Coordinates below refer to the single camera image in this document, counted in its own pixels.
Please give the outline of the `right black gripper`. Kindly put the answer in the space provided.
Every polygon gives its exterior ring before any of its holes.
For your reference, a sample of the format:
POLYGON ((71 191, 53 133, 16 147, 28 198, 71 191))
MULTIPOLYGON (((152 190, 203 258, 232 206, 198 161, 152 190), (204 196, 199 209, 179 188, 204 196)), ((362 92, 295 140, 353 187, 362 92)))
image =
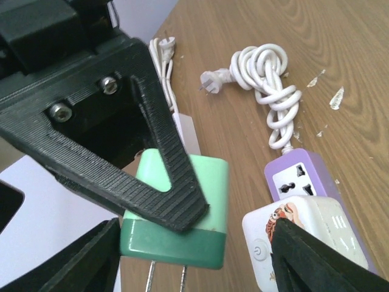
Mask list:
POLYGON ((110 7, 1 2, 1 136, 49 169, 122 169, 143 148, 143 43, 110 7))

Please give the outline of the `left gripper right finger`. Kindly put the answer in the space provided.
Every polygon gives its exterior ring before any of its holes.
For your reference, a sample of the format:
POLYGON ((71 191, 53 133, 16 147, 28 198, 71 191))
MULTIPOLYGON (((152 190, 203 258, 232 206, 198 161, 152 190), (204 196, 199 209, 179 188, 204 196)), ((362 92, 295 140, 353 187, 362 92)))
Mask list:
POLYGON ((348 260, 287 219, 272 237, 279 291, 388 291, 388 281, 348 260))

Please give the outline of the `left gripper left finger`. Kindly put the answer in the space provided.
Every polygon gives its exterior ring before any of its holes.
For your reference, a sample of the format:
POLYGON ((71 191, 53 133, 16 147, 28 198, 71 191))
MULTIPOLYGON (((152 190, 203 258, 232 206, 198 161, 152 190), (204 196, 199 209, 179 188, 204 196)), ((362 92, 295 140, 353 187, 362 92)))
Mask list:
POLYGON ((119 240, 119 219, 102 221, 1 291, 113 291, 119 240))

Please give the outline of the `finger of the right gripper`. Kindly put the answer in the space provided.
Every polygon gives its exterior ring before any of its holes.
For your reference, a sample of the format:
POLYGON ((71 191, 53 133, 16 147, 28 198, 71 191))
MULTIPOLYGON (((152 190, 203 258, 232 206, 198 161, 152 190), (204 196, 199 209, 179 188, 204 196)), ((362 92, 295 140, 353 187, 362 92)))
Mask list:
POLYGON ((208 212, 143 42, 3 78, 1 136, 63 186, 116 214, 129 210, 184 232, 208 212), (160 155, 168 190, 125 173, 147 148, 160 155))

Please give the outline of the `white cartoon cube adapter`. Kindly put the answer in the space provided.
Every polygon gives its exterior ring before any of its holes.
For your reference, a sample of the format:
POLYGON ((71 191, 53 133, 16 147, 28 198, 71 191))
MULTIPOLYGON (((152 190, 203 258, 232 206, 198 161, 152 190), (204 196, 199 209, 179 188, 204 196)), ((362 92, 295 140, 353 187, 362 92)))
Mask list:
POLYGON ((290 196, 245 214, 242 227, 260 291, 281 291, 274 265, 280 259, 308 272, 325 254, 371 267, 343 206, 331 197, 290 196))

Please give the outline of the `purple power strip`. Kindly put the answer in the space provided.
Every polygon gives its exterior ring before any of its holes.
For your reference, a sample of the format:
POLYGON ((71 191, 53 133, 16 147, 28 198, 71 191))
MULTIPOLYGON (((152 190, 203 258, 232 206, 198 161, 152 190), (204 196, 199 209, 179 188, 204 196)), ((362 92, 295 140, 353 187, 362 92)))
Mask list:
POLYGON ((265 166, 277 205, 268 226, 287 218, 362 267, 377 271, 322 157, 297 148, 265 166))

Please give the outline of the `green cube adapter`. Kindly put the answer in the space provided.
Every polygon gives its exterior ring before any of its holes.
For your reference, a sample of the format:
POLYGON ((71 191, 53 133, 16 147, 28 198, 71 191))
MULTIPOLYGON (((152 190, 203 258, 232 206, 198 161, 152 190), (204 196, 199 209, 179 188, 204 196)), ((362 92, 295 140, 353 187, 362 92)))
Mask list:
POLYGON ((123 216, 120 252, 150 260, 146 291, 151 291, 157 263, 182 267, 180 290, 190 266, 219 270, 224 265, 229 205, 229 164, 221 158, 180 153, 166 160, 160 151, 145 150, 137 179, 166 195, 153 205, 159 216, 171 215, 162 226, 133 212, 123 216))

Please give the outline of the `white USB power strip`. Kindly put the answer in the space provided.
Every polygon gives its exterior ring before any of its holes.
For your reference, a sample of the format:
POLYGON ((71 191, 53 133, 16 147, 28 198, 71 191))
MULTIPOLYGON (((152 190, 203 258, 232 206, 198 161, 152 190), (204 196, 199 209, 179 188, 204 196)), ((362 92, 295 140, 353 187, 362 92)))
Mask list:
POLYGON ((190 155, 201 155, 192 117, 182 113, 173 113, 172 116, 186 152, 190 155))

